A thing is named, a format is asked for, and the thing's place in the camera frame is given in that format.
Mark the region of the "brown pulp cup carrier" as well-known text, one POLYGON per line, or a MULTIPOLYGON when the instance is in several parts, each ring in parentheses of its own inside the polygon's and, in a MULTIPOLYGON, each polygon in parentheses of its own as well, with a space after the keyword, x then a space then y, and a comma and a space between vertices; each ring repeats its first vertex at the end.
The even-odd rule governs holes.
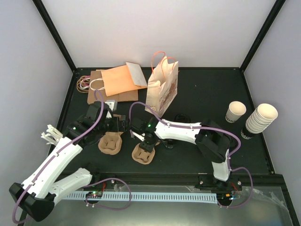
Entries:
POLYGON ((122 146, 123 132, 106 132, 98 143, 99 150, 104 154, 116 155, 122 146))

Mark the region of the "separated brown cup carrier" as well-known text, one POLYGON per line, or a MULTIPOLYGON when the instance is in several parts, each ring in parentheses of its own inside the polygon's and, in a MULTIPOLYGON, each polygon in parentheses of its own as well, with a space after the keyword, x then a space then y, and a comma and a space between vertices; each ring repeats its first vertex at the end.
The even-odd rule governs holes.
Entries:
POLYGON ((152 162, 155 156, 155 148, 149 153, 139 147, 139 144, 135 146, 132 151, 132 159, 139 164, 148 165, 152 162))

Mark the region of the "black paper coffee cup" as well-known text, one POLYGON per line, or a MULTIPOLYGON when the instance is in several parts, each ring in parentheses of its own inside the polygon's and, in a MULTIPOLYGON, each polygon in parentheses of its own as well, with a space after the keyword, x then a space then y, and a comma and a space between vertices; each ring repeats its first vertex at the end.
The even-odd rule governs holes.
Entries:
POLYGON ((174 118, 175 122, 180 122, 180 123, 190 123, 191 119, 189 116, 187 116, 186 114, 177 114, 174 118))

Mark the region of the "printed white paper bag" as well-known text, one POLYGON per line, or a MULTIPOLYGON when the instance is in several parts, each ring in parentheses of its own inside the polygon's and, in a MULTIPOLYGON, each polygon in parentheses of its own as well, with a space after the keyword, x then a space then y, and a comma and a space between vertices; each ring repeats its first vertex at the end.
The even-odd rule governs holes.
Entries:
POLYGON ((146 108, 148 112, 154 111, 162 117, 177 95, 178 88, 178 61, 173 57, 167 57, 162 51, 163 57, 156 67, 152 67, 152 73, 148 79, 146 108))

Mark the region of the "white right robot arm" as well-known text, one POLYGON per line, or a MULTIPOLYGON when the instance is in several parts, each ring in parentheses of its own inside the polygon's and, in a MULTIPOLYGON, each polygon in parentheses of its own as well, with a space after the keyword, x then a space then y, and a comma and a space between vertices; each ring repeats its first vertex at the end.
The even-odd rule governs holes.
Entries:
POLYGON ((135 161, 150 163, 159 142, 167 146, 171 146, 174 140, 188 142, 196 145, 212 163, 216 188, 224 190, 231 184, 230 154, 240 148, 241 142, 236 135, 221 129, 212 120, 183 123, 154 117, 149 122, 133 118, 130 133, 141 141, 132 152, 135 161))

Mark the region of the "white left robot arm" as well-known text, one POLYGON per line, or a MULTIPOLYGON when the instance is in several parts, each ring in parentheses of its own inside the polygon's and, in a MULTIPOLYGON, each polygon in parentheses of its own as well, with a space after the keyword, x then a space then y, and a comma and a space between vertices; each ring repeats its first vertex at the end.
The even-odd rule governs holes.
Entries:
POLYGON ((15 201, 12 220, 16 219, 16 210, 21 208, 35 221, 44 220, 56 204, 69 193, 89 186, 98 187, 101 176, 86 168, 79 168, 71 175, 57 180, 71 160, 89 145, 98 144, 104 154, 116 155, 121 150, 121 135, 127 129, 128 120, 124 115, 114 115, 117 102, 95 101, 86 114, 72 122, 61 133, 48 125, 41 137, 55 145, 51 154, 22 183, 14 183, 9 192, 15 201))

